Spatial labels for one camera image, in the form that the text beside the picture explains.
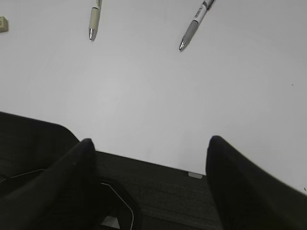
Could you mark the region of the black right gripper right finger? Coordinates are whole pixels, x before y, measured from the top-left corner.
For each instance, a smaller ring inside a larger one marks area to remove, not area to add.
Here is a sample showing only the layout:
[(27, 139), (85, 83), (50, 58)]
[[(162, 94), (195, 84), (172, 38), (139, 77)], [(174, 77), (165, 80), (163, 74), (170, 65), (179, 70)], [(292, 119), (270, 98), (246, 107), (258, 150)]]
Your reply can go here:
[(307, 197), (220, 136), (209, 142), (206, 177), (225, 230), (305, 230)]

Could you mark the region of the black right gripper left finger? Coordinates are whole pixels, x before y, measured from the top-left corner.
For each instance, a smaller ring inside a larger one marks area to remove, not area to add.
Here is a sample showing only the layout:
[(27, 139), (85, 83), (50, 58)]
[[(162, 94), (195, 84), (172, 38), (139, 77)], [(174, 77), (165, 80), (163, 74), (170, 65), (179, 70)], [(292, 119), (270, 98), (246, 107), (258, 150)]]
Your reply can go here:
[(2, 230), (92, 230), (101, 215), (95, 149), (84, 139), (0, 199)]

